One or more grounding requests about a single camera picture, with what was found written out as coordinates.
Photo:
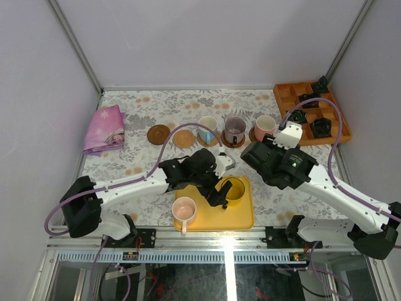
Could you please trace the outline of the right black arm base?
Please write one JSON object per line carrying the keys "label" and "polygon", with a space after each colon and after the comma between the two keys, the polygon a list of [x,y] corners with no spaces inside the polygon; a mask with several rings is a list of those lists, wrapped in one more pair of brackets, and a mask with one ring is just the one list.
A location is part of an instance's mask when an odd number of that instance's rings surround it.
{"label": "right black arm base", "polygon": [[265,239],[269,249],[294,249],[310,247],[317,241],[317,249],[322,249],[323,243],[316,234],[316,224],[314,219],[303,215],[294,215],[285,228],[274,226],[265,227]]}

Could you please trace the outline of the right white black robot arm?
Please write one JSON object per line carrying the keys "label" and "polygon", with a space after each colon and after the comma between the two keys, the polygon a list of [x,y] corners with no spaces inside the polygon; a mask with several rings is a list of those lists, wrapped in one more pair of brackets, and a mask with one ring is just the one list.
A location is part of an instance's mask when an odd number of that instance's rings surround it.
{"label": "right white black robot arm", "polygon": [[331,179],[328,170],[299,147],[285,149],[269,137],[249,144],[241,159],[268,186],[307,193],[345,215],[345,219],[294,215],[284,231],[290,246],[297,248],[316,241],[324,245],[351,245],[378,260],[386,259],[395,248],[400,203],[377,201],[341,180]]}

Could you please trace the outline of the purple mug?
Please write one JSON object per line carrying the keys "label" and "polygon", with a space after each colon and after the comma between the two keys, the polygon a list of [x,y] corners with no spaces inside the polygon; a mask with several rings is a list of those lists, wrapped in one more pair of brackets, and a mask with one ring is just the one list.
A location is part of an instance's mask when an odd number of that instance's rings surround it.
{"label": "purple mug", "polygon": [[246,123],[239,117],[231,117],[226,120],[224,130],[228,130],[230,133],[238,134],[246,130]]}

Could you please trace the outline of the yellow glass cup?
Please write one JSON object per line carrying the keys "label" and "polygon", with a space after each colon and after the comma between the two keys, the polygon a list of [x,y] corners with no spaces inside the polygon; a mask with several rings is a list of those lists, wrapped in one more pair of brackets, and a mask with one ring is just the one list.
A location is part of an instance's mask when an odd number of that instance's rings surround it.
{"label": "yellow glass cup", "polygon": [[216,189],[220,190],[227,182],[230,182],[232,186],[226,194],[226,202],[222,205],[223,209],[238,206],[245,195],[245,184],[238,177],[224,177],[217,183]]}

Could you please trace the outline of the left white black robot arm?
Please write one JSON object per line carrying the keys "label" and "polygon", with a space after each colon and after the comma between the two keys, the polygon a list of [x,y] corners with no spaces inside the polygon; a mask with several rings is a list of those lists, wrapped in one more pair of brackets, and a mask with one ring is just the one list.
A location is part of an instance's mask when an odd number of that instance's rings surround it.
{"label": "left white black robot arm", "polygon": [[163,194],[194,186],[209,206],[227,208],[226,195],[231,184],[222,188],[217,188],[217,184],[235,164],[235,160],[224,151],[215,156],[203,148],[191,156],[158,163],[149,176],[142,174],[140,177],[103,182],[94,182],[88,176],[82,176],[60,201],[67,232],[71,238],[99,232],[123,247],[131,247],[137,240],[134,222],[128,214],[109,213],[111,207],[149,194]]}

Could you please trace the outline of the dark wooden coaster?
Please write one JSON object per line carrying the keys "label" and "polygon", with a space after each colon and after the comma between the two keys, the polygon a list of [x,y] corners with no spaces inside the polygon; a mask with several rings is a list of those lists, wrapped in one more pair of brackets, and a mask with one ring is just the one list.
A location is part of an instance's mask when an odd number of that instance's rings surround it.
{"label": "dark wooden coaster", "polygon": [[170,134],[170,129],[166,125],[157,124],[147,132],[147,139],[153,145],[162,145]]}

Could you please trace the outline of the blue handled white mug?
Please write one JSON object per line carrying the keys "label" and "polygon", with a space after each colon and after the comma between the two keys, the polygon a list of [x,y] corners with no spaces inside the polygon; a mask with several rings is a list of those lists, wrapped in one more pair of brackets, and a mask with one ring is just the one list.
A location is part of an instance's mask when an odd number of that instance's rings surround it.
{"label": "blue handled white mug", "polygon": [[217,134],[217,120],[211,116],[203,116],[199,119],[199,136],[206,144],[210,144],[215,139]]}

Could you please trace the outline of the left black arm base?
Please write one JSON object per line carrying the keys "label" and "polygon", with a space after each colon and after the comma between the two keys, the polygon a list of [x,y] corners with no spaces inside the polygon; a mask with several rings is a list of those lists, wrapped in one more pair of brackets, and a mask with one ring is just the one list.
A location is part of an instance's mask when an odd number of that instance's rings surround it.
{"label": "left black arm base", "polygon": [[131,216],[123,215],[129,225],[129,234],[121,240],[107,239],[105,248],[135,248],[136,250],[145,248],[155,248],[156,229],[139,228],[135,226]]}

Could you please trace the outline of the brown wooden coaster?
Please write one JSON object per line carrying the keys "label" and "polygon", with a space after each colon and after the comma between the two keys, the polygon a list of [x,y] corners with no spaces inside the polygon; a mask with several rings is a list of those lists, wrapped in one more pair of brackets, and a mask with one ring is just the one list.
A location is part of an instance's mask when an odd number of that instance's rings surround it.
{"label": "brown wooden coaster", "polygon": [[257,141],[256,135],[255,135],[255,127],[252,127],[251,130],[249,131],[249,139],[251,142]]}
{"label": "brown wooden coaster", "polygon": [[224,130],[221,134],[222,143],[228,148],[238,148],[242,146],[246,140],[244,132],[238,134],[230,133],[228,130]]}

